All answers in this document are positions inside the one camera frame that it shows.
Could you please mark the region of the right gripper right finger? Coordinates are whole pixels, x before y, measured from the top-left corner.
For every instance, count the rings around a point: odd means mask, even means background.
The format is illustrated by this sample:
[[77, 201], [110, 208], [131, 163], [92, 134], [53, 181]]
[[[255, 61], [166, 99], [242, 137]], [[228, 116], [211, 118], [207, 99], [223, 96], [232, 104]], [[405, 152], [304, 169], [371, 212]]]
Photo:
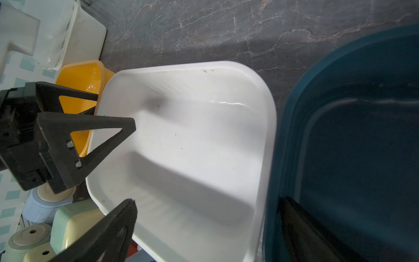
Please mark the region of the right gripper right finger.
[[283, 237], [292, 262], [362, 262], [293, 198], [280, 200]]

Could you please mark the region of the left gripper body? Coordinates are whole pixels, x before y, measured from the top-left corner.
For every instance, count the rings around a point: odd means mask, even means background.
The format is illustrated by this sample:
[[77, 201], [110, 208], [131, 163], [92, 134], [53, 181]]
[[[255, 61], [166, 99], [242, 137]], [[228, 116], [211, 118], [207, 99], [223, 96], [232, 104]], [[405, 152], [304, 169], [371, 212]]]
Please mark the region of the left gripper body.
[[24, 191], [48, 179], [34, 136], [40, 112], [34, 87], [1, 91], [1, 171], [9, 170]]

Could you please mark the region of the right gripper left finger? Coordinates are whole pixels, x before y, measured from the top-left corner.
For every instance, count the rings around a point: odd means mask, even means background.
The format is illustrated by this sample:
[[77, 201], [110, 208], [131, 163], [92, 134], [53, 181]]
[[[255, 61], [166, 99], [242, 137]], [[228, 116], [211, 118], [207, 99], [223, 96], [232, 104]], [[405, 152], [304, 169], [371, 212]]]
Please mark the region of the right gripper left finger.
[[137, 207], [126, 199], [52, 262], [123, 262], [128, 254]]

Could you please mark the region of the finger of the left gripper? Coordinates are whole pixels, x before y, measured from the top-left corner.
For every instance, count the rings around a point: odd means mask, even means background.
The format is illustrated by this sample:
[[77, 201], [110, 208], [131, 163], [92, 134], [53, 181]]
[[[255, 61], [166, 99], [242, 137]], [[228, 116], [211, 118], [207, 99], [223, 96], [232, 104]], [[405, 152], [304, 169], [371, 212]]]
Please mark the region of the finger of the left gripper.
[[[114, 135], [89, 152], [93, 131]], [[56, 194], [73, 188], [136, 130], [129, 117], [41, 112], [36, 120], [39, 155], [48, 171], [46, 182]]]
[[93, 115], [98, 95], [47, 82], [30, 82], [24, 97], [33, 100], [41, 112]]

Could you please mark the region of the teal storage box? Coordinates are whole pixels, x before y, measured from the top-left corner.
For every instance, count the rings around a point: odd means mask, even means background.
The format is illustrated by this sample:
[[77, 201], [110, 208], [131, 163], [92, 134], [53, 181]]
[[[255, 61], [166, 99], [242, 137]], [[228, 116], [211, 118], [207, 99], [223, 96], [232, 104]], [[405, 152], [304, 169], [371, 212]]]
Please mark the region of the teal storage box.
[[264, 261], [291, 262], [291, 197], [363, 262], [419, 259], [419, 27], [331, 52], [293, 88], [277, 129]]

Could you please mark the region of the white storage box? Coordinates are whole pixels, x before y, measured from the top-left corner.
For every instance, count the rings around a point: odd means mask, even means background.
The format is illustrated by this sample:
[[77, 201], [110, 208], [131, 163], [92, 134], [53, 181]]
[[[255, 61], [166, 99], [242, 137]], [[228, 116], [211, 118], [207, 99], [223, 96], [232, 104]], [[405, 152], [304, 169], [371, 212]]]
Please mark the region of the white storage box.
[[231, 61], [123, 70], [97, 115], [136, 124], [86, 179], [102, 213], [133, 199], [133, 240], [159, 262], [255, 260], [277, 129], [258, 73]]

